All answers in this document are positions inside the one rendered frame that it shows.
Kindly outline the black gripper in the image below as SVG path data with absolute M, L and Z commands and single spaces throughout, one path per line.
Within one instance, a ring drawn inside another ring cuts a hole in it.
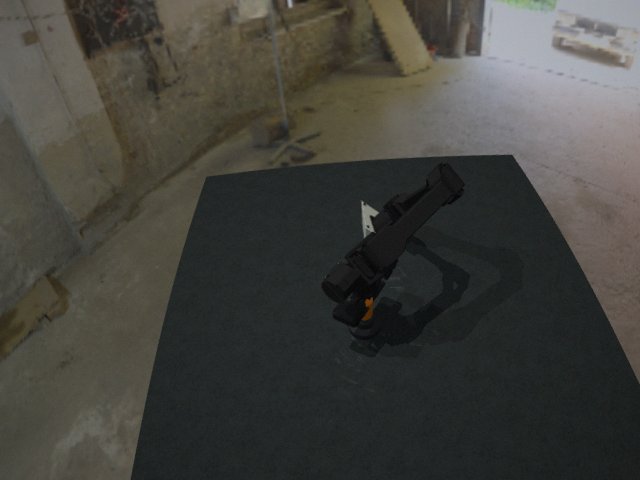
M 363 281 L 351 295 L 351 299 L 354 300 L 347 298 L 343 303 L 337 304 L 332 311 L 334 319 L 356 328 L 369 310 L 368 307 L 365 307 L 366 299 L 373 298 L 374 302 L 385 284 L 386 282 L 383 280 L 375 280 L 370 285 Z

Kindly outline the black round pedestal with silver shaft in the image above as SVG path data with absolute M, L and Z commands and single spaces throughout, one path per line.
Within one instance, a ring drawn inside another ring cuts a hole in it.
M 381 330 L 381 319 L 373 311 L 373 316 L 369 320 L 361 320 L 356 328 L 348 326 L 349 332 L 356 339 L 369 340 L 378 335 Z

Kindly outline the orange knob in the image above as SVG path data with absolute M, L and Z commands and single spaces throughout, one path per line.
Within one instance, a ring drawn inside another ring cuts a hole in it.
M 364 320 L 369 320 L 373 316 L 373 298 L 371 298 L 370 300 L 366 299 L 365 304 L 366 304 L 365 307 L 368 307 L 369 310 L 366 313 L 366 315 L 363 317 L 363 319 L 362 319 L 363 321 Z

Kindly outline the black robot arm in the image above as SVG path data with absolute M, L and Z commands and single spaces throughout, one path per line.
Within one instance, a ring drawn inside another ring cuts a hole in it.
M 427 177 L 416 192 L 397 194 L 377 215 L 370 215 L 374 231 L 345 256 L 346 263 L 338 263 L 324 278 L 322 289 L 330 299 L 343 303 L 363 281 L 370 285 L 381 280 L 395 268 L 412 234 L 464 193 L 465 183 L 447 162 Z

